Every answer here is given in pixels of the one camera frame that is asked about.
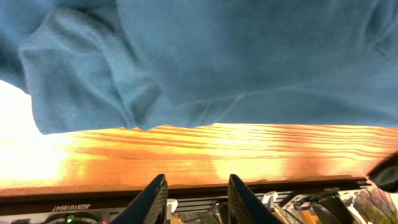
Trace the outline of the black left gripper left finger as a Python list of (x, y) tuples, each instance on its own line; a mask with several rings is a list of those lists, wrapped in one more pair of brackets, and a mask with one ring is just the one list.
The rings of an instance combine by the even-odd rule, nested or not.
[(166, 224), (167, 199), (167, 181), (159, 174), (110, 224)]

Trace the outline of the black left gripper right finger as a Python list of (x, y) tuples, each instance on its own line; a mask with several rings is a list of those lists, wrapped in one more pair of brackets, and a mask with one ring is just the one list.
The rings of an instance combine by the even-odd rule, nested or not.
[(281, 224), (254, 195), (251, 189), (236, 175), (228, 182), (229, 224)]

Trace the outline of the blue polo shirt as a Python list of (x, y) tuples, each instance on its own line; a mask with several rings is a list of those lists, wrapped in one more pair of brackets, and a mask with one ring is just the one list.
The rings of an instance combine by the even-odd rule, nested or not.
[(395, 127), (397, 2), (2, 1), (1, 80), (43, 134)]

